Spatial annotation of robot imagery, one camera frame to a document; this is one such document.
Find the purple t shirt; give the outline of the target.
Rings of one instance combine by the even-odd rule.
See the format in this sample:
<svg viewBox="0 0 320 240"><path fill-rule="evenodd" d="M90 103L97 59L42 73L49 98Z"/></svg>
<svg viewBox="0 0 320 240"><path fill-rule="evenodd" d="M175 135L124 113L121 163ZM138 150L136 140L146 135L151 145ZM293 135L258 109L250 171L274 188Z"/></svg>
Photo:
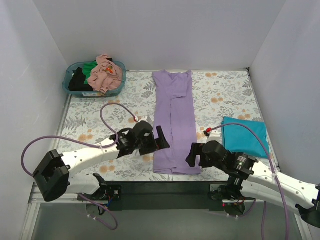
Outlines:
<svg viewBox="0 0 320 240"><path fill-rule="evenodd" d="M162 128L169 148L156 151L153 171L168 175L198 175L200 167L190 167L186 158L192 144L198 141L192 71L170 73L166 70L152 73L155 82L154 126Z"/></svg>

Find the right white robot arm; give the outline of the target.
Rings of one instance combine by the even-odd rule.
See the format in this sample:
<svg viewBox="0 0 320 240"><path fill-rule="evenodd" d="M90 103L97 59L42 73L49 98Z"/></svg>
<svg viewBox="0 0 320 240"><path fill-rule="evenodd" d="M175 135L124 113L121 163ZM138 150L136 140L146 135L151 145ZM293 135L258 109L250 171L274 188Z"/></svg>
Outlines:
<svg viewBox="0 0 320 240"><path fill-rule="evenodd" d="M309 225L320 226L320 187L292 178L243 152L231 153L217 141L193 143L186 158L190 167L217 168L229 176L213 191L216 200L262 200L287 209Z"/></svg>

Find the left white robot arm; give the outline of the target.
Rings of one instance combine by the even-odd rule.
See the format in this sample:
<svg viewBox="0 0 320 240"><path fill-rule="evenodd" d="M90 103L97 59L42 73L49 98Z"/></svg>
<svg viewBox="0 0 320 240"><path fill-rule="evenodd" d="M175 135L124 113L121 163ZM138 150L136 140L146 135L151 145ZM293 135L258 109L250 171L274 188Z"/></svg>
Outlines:
<svg viewBox="0 0 320 240"><path fill-rule="evenodd" d="M98 173L78 178L76 175L95 165L116 160L138 151L141 156L170 148L162 127L140 120L133 128L124 128L102 142L75 151L49 151L32 176L45 202L53 202L65 193L80 194L79 200L106 201L114 197L115 188L108 186Z"/></svg>

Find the folded teal t shirt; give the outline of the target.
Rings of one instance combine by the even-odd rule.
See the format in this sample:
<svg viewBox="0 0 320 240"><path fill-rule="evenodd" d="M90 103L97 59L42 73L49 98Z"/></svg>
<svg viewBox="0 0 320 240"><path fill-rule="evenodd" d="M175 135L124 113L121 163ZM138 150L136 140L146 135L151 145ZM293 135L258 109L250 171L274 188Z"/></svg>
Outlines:
<svg viewBox="0 0 320 240"><path fill-rule="evenodd" d="M264 122L241 120L225 116L222 124L222 145L228 151L266 159L270 153L267 127Z"/></svg>

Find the teal plastic laundry basket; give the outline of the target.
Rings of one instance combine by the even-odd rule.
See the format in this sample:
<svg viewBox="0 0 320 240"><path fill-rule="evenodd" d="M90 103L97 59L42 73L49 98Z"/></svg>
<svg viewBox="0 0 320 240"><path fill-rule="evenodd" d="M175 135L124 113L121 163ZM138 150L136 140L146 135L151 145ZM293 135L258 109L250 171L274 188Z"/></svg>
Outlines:
<svg viewBox="0 0 320 240"><path fill-rule="evenodd" d="M83 73L84 65L91 64L91 62L78 62L72 64L65 73L62 82L62 88L67 93L78 98L110 98L118 96L125 86L127 79L127 71L125 65L120 61L114 63L122 70L122 82L120 86L114 90L108 90L106 93L93 91L93 88L85 83L86 76Z"/></svg>

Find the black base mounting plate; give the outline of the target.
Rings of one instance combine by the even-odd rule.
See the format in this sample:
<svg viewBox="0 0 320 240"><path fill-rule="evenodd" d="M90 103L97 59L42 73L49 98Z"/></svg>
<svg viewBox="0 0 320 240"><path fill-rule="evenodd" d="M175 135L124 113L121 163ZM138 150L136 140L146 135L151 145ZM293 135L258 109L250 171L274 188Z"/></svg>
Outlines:
<svg viewBox="0 0 320 240"><path fill-rule="evenodd" d="M222 212L231 202L214 195L225 181L109 181L92 195L91 201L107 203L111 211L210 210Z"/></svg>

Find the pink crumpled shirt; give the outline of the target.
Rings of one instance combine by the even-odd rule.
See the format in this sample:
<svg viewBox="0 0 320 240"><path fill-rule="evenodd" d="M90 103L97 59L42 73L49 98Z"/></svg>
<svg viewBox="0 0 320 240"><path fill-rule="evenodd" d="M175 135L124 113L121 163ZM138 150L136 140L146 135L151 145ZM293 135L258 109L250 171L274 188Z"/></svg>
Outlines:
<svg viewBox="0 0 320 240"><path fill-rule="evenodd" d="M94 91L104 94L117 89L122 83L123 70L105 54L98 56L96 62L97 66L87 79L88 84Z"/></svg>

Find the black shirt in basket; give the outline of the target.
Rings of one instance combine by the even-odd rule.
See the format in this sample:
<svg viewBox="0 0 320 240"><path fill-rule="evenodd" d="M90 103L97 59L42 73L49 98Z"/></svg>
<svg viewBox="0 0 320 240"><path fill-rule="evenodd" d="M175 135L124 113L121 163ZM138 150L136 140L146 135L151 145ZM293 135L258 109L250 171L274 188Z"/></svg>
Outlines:
<svg viewBox="0 0 320 240"><path fill-rule="evenodd" d="M70 80L68 89L72 92L92 92L93 88L89 84L84 84L85 79L83 69L78 67Z"/></svg>

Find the green shirt in basket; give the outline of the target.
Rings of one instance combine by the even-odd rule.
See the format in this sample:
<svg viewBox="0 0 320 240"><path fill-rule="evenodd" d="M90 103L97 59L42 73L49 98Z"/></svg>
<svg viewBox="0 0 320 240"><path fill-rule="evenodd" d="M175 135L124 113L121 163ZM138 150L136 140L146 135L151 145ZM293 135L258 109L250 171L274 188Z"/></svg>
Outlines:
<svg viewBox="0 0 320 240"><path fill-rule="evenodd" d="M92 70L98 66L98 63L96 61L87 62L83 65L82 73L85 75L84 84L88 85L88 78L91 76Z"/></svg>

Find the aluminium frame rail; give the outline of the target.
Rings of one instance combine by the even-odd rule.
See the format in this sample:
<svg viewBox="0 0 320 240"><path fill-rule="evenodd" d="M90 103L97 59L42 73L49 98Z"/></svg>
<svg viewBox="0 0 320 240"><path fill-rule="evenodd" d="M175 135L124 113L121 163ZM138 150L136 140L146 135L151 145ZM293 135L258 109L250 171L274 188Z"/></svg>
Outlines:
<svg viewBox="0 0 320 240"><path fill-rule="evenodd" d="M32 185L30 197L28 200L28 208L27 208L25 219L24 219L24 224L23 224L23 228L22 228L22 233L20 235L20 240L31 240L32 239L42 204L76 203L77 197L78 196L76 193L65 193L62 197L60 197L54 201L46 202L44 200L38 186L34 183Z"/></svg>

